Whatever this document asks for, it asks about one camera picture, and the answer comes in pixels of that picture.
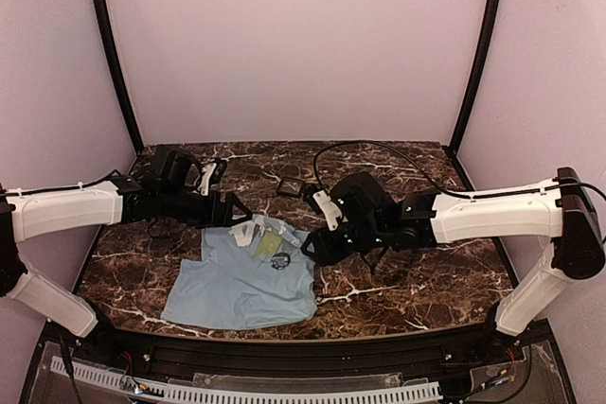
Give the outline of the light blue printed t-shirt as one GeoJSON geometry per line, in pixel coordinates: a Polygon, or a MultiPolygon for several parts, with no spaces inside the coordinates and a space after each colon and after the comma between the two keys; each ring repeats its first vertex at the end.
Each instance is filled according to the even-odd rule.
{"type": "Polygon", "coordinates": [[[161,319],[218,330],[309,321],[317,311],[309,233],[255,215],[233,227],[202,230],[201,258],[184,259],[161,319]]]}

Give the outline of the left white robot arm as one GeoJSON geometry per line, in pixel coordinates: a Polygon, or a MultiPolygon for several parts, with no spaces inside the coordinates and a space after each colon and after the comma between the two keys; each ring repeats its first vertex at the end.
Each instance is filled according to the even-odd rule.
{"type": "Polygon", "coordinates": [[[200,194],[153,189],[126,175],[96,184],[1,194],[1,296],[18,301],[77,338],[93,333],[100,317],[79,296],[21,259],[18,244],[45,234],[95,225],[169,218],[204,229],[232,227],[252,218],[232,192],[200,194]]]}

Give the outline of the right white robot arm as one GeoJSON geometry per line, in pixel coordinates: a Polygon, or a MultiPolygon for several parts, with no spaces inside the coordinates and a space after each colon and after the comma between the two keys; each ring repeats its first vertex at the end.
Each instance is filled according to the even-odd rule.
{"type": "Polygon", "coordinates": [[[367,172],[347,176],[312,202],[325,225],[308,234],[301,251],[319,266],[355,253],[436,247],[470,238],[547,237],[531,271],[495,307],[494,336],[513,339],[573,282],[605,267],[604,239],[591,186],[571,167],[526,186],[455,192],[436,189],[397,201],[367,172]]]}

